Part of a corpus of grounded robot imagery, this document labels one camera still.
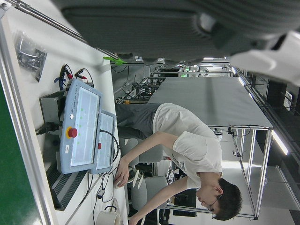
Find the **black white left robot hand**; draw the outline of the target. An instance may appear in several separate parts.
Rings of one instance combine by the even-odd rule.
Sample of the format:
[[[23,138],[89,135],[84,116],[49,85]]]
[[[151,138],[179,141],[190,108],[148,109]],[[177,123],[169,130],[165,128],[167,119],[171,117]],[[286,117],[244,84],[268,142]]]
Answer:
[[[148,63],[230,58],[239,68],[300,83],[297,0],[55,0],[93,47]]]

